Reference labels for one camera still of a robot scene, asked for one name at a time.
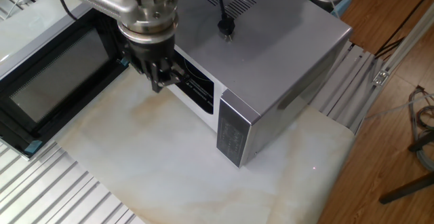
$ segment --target blue tape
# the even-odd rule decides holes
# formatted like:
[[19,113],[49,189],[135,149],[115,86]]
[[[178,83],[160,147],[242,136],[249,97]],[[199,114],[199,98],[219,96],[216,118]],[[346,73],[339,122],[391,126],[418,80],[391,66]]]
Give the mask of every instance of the blue tape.
[[331,14],[335,17],[342,16],[350,6],[351,2],[352,0],[342,0],[336,5]]
[[128,65],[130,64],[130,61],[126,58],[122,58],[121,64],[125,67],[128,67]]
[[42,146],[42,141],[35,140],[24,150],[27,154],[34,154]]

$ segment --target silver microwave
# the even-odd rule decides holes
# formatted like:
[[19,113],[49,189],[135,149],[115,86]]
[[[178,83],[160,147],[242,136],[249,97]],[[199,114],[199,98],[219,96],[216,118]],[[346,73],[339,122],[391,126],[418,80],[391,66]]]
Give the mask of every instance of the silver microwave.
[[216,28],[218,0],[179,0],[174,61],[186,75],[168,88],[241,167],[312,99],[352,29],[309,0],[225,3],[231,40]]

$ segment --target wooden floor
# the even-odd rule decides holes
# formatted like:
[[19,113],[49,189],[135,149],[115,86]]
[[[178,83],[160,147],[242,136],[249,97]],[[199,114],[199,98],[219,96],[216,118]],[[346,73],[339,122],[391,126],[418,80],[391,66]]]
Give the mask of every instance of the wooden floor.
[[[375,54],[393,35],[421,0],[353,0],[342,20],[353,27],[351,41]],[[401,31],[410,32],[434,0],[426,0],[413,20]]]
[[[406,103],[417,85],[434,93],[434,26],[395,70],[368,117]],[[426,105],[417,102],[415,109]],[[428,173],[407,150],[412,142],[408,108],[365,120],[319,223],[434,223],[434,186],[387,205],[378,202]],[[434,146],[425,148],[433,158]]]

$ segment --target black wire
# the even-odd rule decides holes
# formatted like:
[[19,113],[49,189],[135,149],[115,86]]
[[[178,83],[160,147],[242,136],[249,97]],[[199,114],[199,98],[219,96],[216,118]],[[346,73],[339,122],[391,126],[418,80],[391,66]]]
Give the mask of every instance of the black wire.
[[226,11],[224,10],[224,3],[223,0],[218,0],[220,4],[220,11],[222,12],[222,20],[227,18]]
[[383,58],[383,60],[387,60],[388,58],[390,58],[392,56],[392,54],[389,54],[386,58]]
[[[427,92],[424,91],[423,88],[421,87],[416,87],[416,89],[411,93],[410,97],[409,97],[409,101],[413,101],[414,97],[416,94],[418,93],[423,93],[424,95],[428,95]],[[414,107],[413,104],[409,105],[410,108],[410,117],[412,120],[412,132],[413,132],[413,140],[414,142],[417,142],[422,136],[426,135],[428,132],[430,132],[430,129],[426,129],[424,131],[422,131],[420,134],[418,133],[417,130],[417,125],[425,127],[425,128],[429,128],[428,125],[426,125],[424,122],[422,122],[422,120],[420,119],[420,115],[425,112],[425,111],[432,111],[431,107],[433,107],[427,98],[427,102],[429,104],[429,106],[426,106],[424,108],[422,108],[417,114],[414,112]],[[417,152],[416,152],[416,156],[419,159],[420,163],[427,169],[430,171],[434,171],[434,162],[433,160],[431,160],[426,153],[424,152],[423,148],[420,148]]]
[[77,18],[69,11],[68,6],[66,6],[65,0],[60,0],[60,3],[62,4],[63,9],[69,15],[69,17],[77,21]]
[[385,46],[385,47],[383,47],[382,49],[380,49],[378,52],[377,52],[377,54],[379,54],[381,51],[383,51],[383,50],[385,50],[386,48],[389,48],[389,47],[391,47],[391,46],[393,46],[393,45],[399,45],[399,44],[401,44],[401,42],[405,39],[406,37],[402,37],[401,39],[399,39],[399,40],[397,40],[397,41],[394,41],[393,43],[390,43],[389,45],[387,45],[387,46]]
[[402,27],[406,24],[406,22],[412,17],[412,15],[414,14],[414,12],[419,8],[419,6],[424,2],[425,0],[420,0],[419,3],[414,6],[413,10],[408,14],[407,18],[398,26],[398,28],[395,30],[395,32],[387,39],[387,41],[381,46],[381,48],[379,49],[379,51],[377,52],[380,53],[381,49],[383,49],[388,42],[390,42],[392,40],[392,38],[398,33],[399,30],[402,29]]
[[401,38],[400,40],[398,40],[398,41],[396,41],[396,42],[394,42],[394,43],[388,45],[387,47],[384,47],[384,48],[385,48],[385,51],[382,50],[383,52],[377,54],[376,57],[377,57],[377,58],[380,58],[381,56],[384,56],[385,54],[387,54],[387,53],[390,52],[391,50],[397,48],[397,47],[399,46],[399,44],[401,44],[401,42],[402,42],[403,40],[404,40],[404,38]]

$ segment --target cable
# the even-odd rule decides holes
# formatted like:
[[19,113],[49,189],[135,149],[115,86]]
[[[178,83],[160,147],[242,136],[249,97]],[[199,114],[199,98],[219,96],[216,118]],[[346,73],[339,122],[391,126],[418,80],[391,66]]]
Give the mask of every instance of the cable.
[[224,20],[225,18],[227,18],[227,15],[226,15],[226,11],[224,10],[223,0],[218,0],[218,2],[220,4],[220,11],[222,12],[222,20]]
[[62,4],[63,9],[69,15],[69,17],[71,17],[73,20],[77,21],[77,18],[69,11],[68,6],[66,6],[65,1],[60,0],[60,3]]
[[[425,92],[422,88],[416,88],[415,91],[413,91],[409,97],[409,101],[412,102],[414,101],[414,96],[418,93],[423,93],[423,94],[427,94],[427,92]],[[429,97],[431,99],[433,99],[433,97],[431,96],[431,94],[425,95],[425,97]],[[410,116],[412,119],[412,131],[413,131],[413,138],[414,138],[414,142],[416,142],[420,137],[424,136],[426,133],[432,131],[432,127],[427,126],[425,123],[423,126],[423,124],[420,124],[420,122],[422,121],[420,119],[420,114],[423,113],[424,111],[429,111],[434,109],[434,106],[426,106],[423,107],[418,113],[417,115],[414,113],[414,107],[413,104],[410,104]],[[427,130],[424,130],[422,133],[418,134],[418,130],[417,130],[417,125],[422,126],[424,128],[426,128]],[[434,161],[432,159],[430,159],[428,157],[428,155],[426,155],[426,153],[424,152],[423,148],[421,148],[420,150],[416,151],[416,157],[419,159],[420,163],[429,171],[434,172]]]
[[379,50],[377,53],[376,58],[380,58],[381,56],[384,56],[385,54],[387,54],[388,52],[394,50],[395,48],[397,48],[401,42],[404,40],[405,37],[401,38],[398,41],[395,41],[394,43],[389,44],[388,46],[384,47],[383,50]]
[[225,38],[229,37],[229,39],[232,40],[231,35],[235,29],[235,20],[232,17],[227,16],[223,0],[218,0],[218,2],[220,5],[220,11],[222,12],[222,19],[217,24],[218,30],[225,36]]
[[398,33],[400,29],[406,24],[406,22],[410,19],[410,17],[413,16],[414,12],[419,8],[419,6],[424,2],[425,0],[420,0],[419,3],[414,6],[413,10],[408,14],[407,18],[398,26],[398,28],[395,30],[395,32],[387,39],[387,41],[381,46],[380,50],[384,48],[385,45],[388,44],[392,40],[392,38]]
[[385,115],[385,114],[390,113],[390,112],[394,112],[394,111],[396,111],[396,110],[399,110],[399,109],[405,108],[405,107],[408,106],[408,105],[412,105],[412,104],[414,104],[415,102],[418,102],[418,101],[420,101],[420,100],[422,100],[422,99],[426,99],[426,98],[429,98],[429,97],[432,97],[432,96],[434,96],[434,94],[427,94],[426,96],[423,96],[423,97],[417,98],[417,99],[412,100],[412,101],[410,101],[410,102],[407,102],[407,103],[404,104],[404,105],[401,105],[401,106],[398,106],[398,107],[395,107],[395,108],[393,108],[393,109],[389,109],[389,110],[386,110],[386,111],[383,111],[383,112],[380,112],[380,113],[376,113],[376,114],[371,115],[371,116],[369,116],[369,117],[367,117],[367,118],[365,118],[365,119],[372,119],[372,118],[375,118],[375,117],[378,117],[378,116],[381,116],[381,115]]
[[422,121],[422,117],[421,117],[421,115],[422,115],[423,113],[427,112],[427,111],[431,111],[431,112],[433,112],[433,111],[434,111],[434,106],[432,106],[432,105],[430,105],[430,106],[425,106],[425,107],[423,107],[421,110],[419,110],[419,111],[416,113],[416,121],[417,121],[418,125],[420,125],[420,126],[426,128],[426,129],[428,129],[428,130],[434,130],[434,127],[433,127],[433,126],[429,126],[428,124],[426,124],[425,122]]
[[388,56],[386,56],[386,58],[383,58],[383,61],[387,61],[387,59],[390,57],[392,57],[392,54],[389,54]]
[[185,58],[184,58],[184,64],[185,64],[185,68],[187,68],[187,70],[189,71],[189,73],[190,73],[193,77],[196,77],[197,79],[200,79],[200,80],[202,80],[202,81],[209,81],[209,82],[212,82],[212,81],[209,80],[209,79],[200,78],[200,77],[198,77],[197,75],[193,74],[193,72],[190,71],[190,69],[189,69],[189,67],[188,67],[188,65],[187,65],[187,61],[186,61]]
[[20,0],[17,0],[17,1],[15,2],[15,4],[12,6],[11,10],[9,11],[9,13],[7,13],[7,16],[6,16],[5,20],[6,20],[7,18],[9,18],[9,16],[11,15],[12,11],[14,10],[14,8],[17,6],[17,4],[18,4],[19,1],[20,1]]
[[[336,10],[336,5],[334,5],[334,2],[333,2],[333,0],[330,0],[330,3],[332,3],[332,6],[333,6],[333,11],[334,11],[334,10]],[[339,16],[339,13],[338,13],[337,11],[334,11],[334,13],[336,14],[336,17],[338,17],[338,19],[340,20],[340,16]]]

